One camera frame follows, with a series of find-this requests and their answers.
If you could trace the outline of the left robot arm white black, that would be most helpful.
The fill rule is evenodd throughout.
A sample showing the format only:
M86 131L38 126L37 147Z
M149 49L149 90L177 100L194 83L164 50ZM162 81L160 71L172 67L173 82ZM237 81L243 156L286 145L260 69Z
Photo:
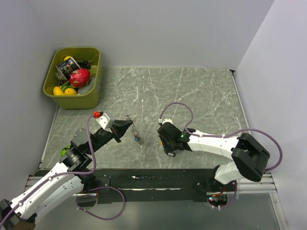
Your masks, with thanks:
M99 118L101 128L94 134L89 128L78 130L69 149L55 166L31 188L12 200L0 202L0 226L6 230L32 230L39 217L48 213L68 197L94 189L94 170L87 167L96 163L95 151L115 139L120 143L132 120Z

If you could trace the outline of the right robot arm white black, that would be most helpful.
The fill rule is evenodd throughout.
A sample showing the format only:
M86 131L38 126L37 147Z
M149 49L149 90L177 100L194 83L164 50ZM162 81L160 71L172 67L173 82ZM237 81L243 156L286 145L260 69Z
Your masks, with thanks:
M230 159L225 165L217 165L200 185L206 192L219 192L227 184L238 179L260 182L270 158L268 151L248 133L239 137L218 138L196 129L184 131L171 120L159 123L157 131L164 152L174 157L176 151L202 151Z

